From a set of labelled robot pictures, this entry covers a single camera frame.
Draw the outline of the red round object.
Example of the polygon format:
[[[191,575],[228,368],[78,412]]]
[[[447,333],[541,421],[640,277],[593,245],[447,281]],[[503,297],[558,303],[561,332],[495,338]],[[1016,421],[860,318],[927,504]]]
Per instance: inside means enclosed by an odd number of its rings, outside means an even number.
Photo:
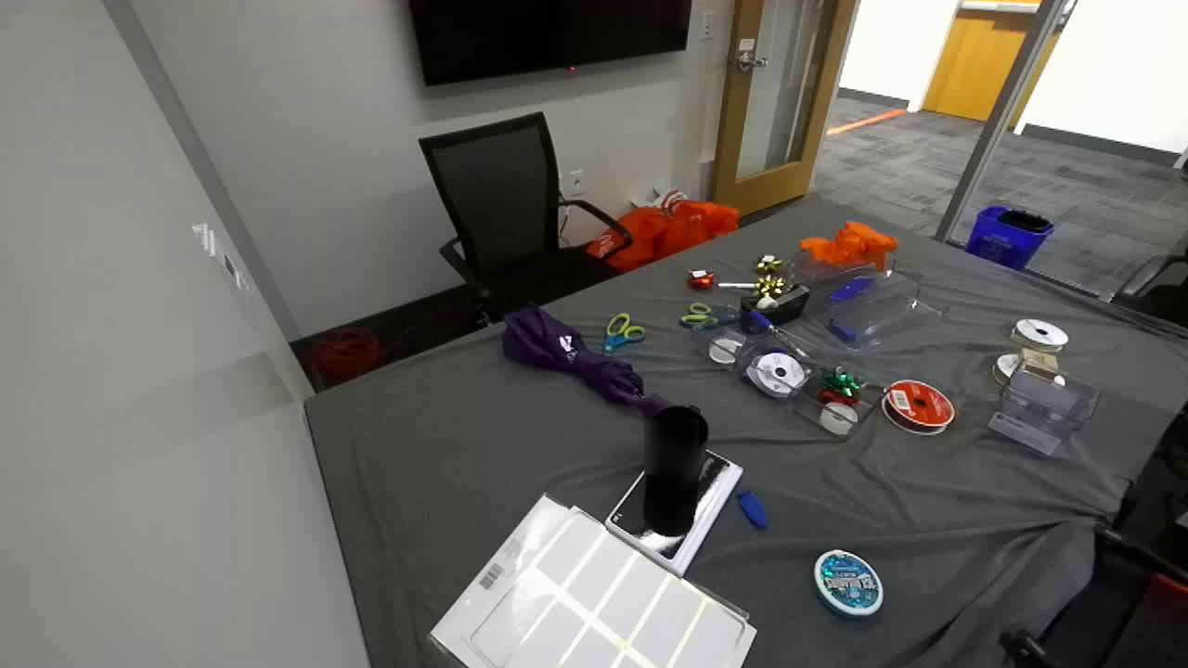
[[[715,290],[715,274],[698,266],[698,272],[686,274],[686,285],[694,295],[712,295]]]

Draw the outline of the blue pen on tray edge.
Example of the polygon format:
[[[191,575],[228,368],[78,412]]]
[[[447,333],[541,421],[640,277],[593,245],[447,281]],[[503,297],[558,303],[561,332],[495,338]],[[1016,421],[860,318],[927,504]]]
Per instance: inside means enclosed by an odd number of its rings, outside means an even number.
[[[858,333],[852,323],[833,318],[828,332],[833,332],[838,340],[847,340],[847,345],[858,345],[858,340],[860,340],[860,333]]]

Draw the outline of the red object on floor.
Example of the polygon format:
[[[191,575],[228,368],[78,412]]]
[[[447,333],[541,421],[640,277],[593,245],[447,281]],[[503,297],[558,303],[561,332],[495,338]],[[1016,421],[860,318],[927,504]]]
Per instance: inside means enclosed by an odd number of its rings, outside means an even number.
[[[375,370],[385,361],[385,345],[375,332],[347,326],[313,340],[313,370],[326,382],[349,382]]]

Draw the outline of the blue green scissors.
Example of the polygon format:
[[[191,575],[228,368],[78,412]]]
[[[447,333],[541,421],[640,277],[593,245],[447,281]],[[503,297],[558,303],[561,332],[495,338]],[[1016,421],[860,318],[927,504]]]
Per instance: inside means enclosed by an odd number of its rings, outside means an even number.
[[[618,353],[647,338],[647,326],[631,312],[618,312],[606,318],[600,350]]]

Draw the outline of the purple folded umbrella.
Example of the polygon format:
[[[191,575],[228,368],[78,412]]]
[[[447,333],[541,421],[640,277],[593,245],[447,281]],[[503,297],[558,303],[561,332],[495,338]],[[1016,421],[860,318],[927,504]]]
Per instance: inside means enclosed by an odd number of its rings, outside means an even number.
[[[580,332],[541,307],[521,307],[503,318],[503,353],[524,368],[573,376],[618,408],[640,415],[665,408],[665,399],[649,394],[629,361],[590,350]]]

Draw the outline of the orange bag on floor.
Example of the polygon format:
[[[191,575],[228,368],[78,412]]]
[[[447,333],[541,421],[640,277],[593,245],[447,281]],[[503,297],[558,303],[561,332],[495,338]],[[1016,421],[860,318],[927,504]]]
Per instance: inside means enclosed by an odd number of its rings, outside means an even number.
[[[715,201],[631,207],[629,215],[620,215],[618,232],[597,235],[584,245],[584,251],[614,272],[635,272],[701,243],[724,236],[738,225],[738,218],[738,207]]]

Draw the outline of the black office chair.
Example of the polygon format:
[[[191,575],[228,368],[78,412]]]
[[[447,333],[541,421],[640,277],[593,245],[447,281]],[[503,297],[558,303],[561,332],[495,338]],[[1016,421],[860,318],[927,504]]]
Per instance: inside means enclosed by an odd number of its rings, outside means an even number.
[[[441,259],[465,277],[485,323],[614,277],[631,235],[597,203],[563,196],[541,110],[420,140],[453,224]],[[609,232],[609,251],[561,245],[561,212],[580,207]]]

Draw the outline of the black cylindrical cup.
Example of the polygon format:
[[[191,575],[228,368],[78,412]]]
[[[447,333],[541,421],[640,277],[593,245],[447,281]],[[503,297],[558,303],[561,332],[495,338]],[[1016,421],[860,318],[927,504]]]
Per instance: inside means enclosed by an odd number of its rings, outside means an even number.
[[[662,408],[649,421],[647,527],[686,536],[698,504],[698,476],[710,424],[691,405]]]

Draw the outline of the white framed tablet box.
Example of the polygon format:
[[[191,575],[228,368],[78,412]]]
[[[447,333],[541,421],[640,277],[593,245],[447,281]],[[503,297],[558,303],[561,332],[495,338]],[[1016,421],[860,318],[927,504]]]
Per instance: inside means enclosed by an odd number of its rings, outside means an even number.
[[[641,467],[606,515],[606,527],[641,556],[683,575],[733,500],[744,467],[705,453],[686,484],[665,486]]]

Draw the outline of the black tape dispenser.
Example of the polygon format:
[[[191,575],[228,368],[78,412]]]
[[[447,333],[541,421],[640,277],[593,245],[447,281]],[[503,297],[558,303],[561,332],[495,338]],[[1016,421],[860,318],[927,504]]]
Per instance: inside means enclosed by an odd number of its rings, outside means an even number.
[[[785,323],[796,323],[808,303],[808,290],[806,285],[796,285],[778,297],[769,297],[769,295],[745,295],[738,302],[738,323],[745,332],[774,332],[774,326],[785,326]]]

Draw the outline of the blue marker cap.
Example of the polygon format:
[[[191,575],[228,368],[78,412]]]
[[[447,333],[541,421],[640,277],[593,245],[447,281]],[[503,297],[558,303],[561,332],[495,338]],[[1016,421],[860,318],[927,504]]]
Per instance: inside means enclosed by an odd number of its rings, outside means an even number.
[[[738,491],[738,493],[735,493],[735,504],[738,504],[738,512],[745,515],[749,527],[769,531],[769,512],[764,512],[764,504],[759,500],[759,493]]]

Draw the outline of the clear box with bows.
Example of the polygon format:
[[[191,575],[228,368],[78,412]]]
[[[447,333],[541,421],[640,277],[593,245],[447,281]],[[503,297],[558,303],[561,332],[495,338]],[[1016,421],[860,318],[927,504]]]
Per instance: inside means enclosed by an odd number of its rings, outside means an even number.
[[[852,437],[877,405],[877,391],[854,368],[817,364],[774,338],[724,332],[705,340],[705,361],[828,437]]]

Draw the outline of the white label sheets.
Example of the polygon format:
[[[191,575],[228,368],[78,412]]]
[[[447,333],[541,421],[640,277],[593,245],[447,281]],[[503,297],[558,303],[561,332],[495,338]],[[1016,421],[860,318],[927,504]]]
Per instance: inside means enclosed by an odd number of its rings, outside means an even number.
[[[754,625],[537,499],[430,629],[465,668],[744,668]]]

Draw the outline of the orange cloth on table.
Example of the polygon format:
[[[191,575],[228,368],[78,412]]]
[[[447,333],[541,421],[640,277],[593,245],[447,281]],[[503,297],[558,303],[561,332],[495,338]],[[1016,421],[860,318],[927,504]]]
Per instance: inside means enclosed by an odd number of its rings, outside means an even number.
[[[887,257],[900,250],[900,243],[870,224],[852,218],[842,232],[833,236],[806,236],[802,251],[813,264],[824,266],[887,266]]]

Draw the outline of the large clear plastic tray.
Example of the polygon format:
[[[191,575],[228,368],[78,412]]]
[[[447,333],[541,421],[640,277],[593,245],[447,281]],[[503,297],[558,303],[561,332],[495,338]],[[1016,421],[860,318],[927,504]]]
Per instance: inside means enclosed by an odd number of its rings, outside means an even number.
[[[842,285],[847,277],[824,290],[813,326],[828,340],[847,345],[828,332],[833,318],[852,323],[860,333],[860,340],[847,350],[877,350],[887,338],[918,332],[927,318],[942,314],[942,307],[921,295],[918,277],[906,277],[906,274],[874,274],[874,277],[877,281],[852,303],[833,303],[833,290]]]

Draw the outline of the grey table cloth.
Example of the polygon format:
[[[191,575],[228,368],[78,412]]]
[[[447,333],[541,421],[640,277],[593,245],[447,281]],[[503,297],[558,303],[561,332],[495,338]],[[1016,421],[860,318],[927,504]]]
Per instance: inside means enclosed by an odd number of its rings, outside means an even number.
[[[847,207],[808,201],[552,307],[593,333],[614,312],[647,323],[623,361],[647,386],[710,421],[744,464],[769,531],[724,515],[691,580],[759,629],[745,668],[1007,668],[998,635],[1047,629],[1093,575],[1105,525],[1188,402],[1188,340],[1031,274],[906,235],[895,266],[942,307],[854,361],[877,379],[946,391],[957,421],[915,437],[874,415],[828,437],[712,368],[683,277],[738,272],[838,232]],[[1098,405],[1056,453],[988,432],[990,355],[1025,314],[1071,332],[1064,376]],[[495,326],[347,382],[308,408],[371,668],[453,668],[430,629],[541,499],[609,512],[647,459],[647,421],[558,370],[503,353]],[[813,587],[824,549],[882,580],[877,616],[842,616]]]

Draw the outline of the wooden glass door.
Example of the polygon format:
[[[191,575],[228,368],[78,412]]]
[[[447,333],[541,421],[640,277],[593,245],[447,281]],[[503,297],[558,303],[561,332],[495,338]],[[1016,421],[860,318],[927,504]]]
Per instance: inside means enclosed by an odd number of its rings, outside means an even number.
[[[744,215],[813,182],[858,0],[735,0],[712,196]]]

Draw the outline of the blue round tin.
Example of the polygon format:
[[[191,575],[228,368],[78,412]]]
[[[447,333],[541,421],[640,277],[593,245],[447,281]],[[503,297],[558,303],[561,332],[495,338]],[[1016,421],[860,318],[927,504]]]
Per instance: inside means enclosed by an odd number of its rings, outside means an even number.
[[[824,549],[813,561],[813,587],[828,610],[854,619],[877,616],[887,599],[880,573],[852,549]]]

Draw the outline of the blue recycling bin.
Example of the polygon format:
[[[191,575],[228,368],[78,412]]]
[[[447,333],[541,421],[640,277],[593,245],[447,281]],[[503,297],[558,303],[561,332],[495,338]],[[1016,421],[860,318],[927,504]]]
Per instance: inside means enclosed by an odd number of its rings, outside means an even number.
[[[965,250],[1004,266],[1025,266],[1052,235],[1056,224],[1045,215],[1027,215],[1022,207],[984,207]]]

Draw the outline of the white tape roll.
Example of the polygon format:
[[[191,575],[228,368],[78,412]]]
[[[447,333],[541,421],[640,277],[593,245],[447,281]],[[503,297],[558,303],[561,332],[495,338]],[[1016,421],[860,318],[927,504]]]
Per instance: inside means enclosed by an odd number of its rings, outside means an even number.
[[[1016,340],[1025,340],[1025,345],[1037,345],[1037,350],[1056,350],[1056,353],[1062,353],[1064,345],[1071,345],[1071,333],[1062,332],[1062,326],[1056,326],[1056,323],[1047,323],[1047,318],[1016,318],[1012,326],[1011,326],[1011,333],[1016,338]]]

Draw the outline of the small clear plastic holder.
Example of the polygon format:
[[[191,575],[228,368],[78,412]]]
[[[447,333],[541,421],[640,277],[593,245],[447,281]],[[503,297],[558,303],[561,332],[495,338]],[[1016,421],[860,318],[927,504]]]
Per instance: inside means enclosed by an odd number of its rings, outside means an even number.
[[[1041,455],[1056,455],[1093,415],[1098,394],[1087,386],[1059,386],[1047,376],[1016,370],[988,428]]]

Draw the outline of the wall television screen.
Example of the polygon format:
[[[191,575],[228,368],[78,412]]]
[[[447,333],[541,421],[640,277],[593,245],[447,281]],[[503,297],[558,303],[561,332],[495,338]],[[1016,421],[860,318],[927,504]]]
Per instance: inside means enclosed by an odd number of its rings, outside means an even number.
[[[683,53],[691,0],[408,0],[426,86]]]

